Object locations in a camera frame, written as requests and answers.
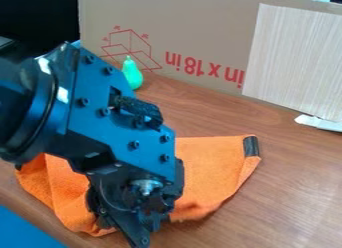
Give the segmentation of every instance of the microfiber cloth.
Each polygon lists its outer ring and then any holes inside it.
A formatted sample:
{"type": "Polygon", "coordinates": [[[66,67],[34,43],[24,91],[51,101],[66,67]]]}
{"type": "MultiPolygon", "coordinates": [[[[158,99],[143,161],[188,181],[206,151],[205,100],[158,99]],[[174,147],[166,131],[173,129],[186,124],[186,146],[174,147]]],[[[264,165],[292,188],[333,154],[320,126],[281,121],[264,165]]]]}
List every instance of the microfiber cloth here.
{"type": "MultiPolygon", "coordinates": [[[[176,155],[184,162],[183,196],[176,201],[171,221],[198,220],[217,210],[232,196],[260,162],[254,136],[177,138],[176,155]]],[[[67,161],[41,154],[16,176],[21,186],[50,207],[71,231],[102,236],[88,211],[86,176],[71,170],[67,161]]]]}

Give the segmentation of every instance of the brown cardboard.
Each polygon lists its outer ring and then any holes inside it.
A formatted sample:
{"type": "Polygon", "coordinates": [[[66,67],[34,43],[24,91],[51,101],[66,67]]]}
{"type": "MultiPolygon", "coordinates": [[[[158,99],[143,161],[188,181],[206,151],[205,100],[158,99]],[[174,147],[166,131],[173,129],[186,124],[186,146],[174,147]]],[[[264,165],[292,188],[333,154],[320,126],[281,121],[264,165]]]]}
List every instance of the brown cardboard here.
{"type": "Polygon", "coordinates": [[[153,72],[240,94],[257,7],[256,0],[80,0],[81,41],[122,61],[131,39],[147,67],[162,67],[153,72]],[[101,48],[110,42],[121,45],[101,48]]]}

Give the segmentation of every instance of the wooden tabletop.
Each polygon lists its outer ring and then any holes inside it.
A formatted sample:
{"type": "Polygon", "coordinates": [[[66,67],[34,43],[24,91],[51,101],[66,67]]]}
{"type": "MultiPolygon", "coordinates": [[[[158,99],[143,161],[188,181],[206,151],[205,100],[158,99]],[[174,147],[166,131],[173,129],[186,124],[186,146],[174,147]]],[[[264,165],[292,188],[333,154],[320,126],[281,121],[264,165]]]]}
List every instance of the wooden tabletop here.
{"type": "MultiPolygon", "coordinates": [[[[179,137],[256,134],[262,162],[238,193],[199,222],[165,224],[151,247],[341,247],[342,135],[297,125],[299,114],[149,75],[139,97],[160,106],[179,137]]],[[[120,233],[65,229],[0,164],[0,202],[70,247],[128,247],[120,233]]]]}

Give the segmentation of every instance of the black screw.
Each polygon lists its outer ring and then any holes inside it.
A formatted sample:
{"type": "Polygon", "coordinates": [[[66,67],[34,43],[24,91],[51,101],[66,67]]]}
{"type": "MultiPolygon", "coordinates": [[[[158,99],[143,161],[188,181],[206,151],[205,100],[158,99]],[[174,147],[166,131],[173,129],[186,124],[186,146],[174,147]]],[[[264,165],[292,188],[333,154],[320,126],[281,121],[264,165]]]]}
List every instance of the black screw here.
{"type": "Polygon", "coordinates": [[[80,103],[80,105],[81,105],[82,107],[86,107],[86,106],[89,105],[89,99],[87,99],[87,98],[81,98],[81,99],[79,99],[79,103],[80,103]]]}
{"type": "Polygon", "coordinates": [[[134,127],[135,128],[142,128],[144,126],[144,119],[142,117],[137,117],[134,119],[134,127]]]}
{"type": "Polygon", "coordinates": [[[102,215],[104,215],[104,214],[106,214],[107,213],[107,210],[105,209],[105,208],[100,208],[100,213],[102,214],[102,215]]]}
{"type": "Polygon", "coordinates": [[[143,237],[143,238],[141,238],[141,243],[143,244],[143,245],[147,245],[148,244],[148,238],[147,237],[143,237]]]}
{"type": "Polygon", "coordinates": [[[95,57],[93,55],[87,55],[85,56],[85,62],[88,64],[92,64],[95,61],[95,57]]]}
{"type": "Polygon", "coordinates": [[[161,136],[160,137],[160,141],[162,142],[162,143],[166,143],[166,142],[168,142],[168,141],[170,141],[170,136],[169,135],[163,135],[163,136],[161,136]]]}
{"type": "Polygon", "coordinates": [[[105,68],[105,73],[107,75],[111,75],[111,74],[113,74],[113,72],[114,72],[114,69],[112,67],[106,67],[105,68]]]}
{"type": "Polygon", "coordinates": [[[138,149],[140,146],[140,143],[138,140],[132,141],[131,143],[129,143],[129,146],[133,149],[138,149]]]}
{"type": "Polygon", "coordinates": [[[101,116],[109,116],[110,115],[110,109],[109,108],[101,108],[100,114],[101,114],[101,116]]]}
{"type": "Polygon", "coordinates": [[[166,154],[163,154],[163,155],[160,156],[160,161],[161,161],[162,163],[166,163],[166,162],[169,161],[169,160],[170,160],[170,156],[168,156],[168,155],[166,155],[166,154]]]}

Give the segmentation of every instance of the green object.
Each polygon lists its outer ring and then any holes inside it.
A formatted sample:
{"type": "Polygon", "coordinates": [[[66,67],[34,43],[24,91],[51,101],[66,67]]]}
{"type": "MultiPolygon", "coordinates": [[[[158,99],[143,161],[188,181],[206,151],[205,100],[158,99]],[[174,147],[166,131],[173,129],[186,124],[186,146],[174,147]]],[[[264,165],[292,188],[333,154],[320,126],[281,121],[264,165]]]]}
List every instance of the green object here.
{"type": "Polygon", "coordinates": [[[138,89],[142,85],[144,77],[129,55],[127,55],[123,62],[122,72],[133,90],[138,89]]]}

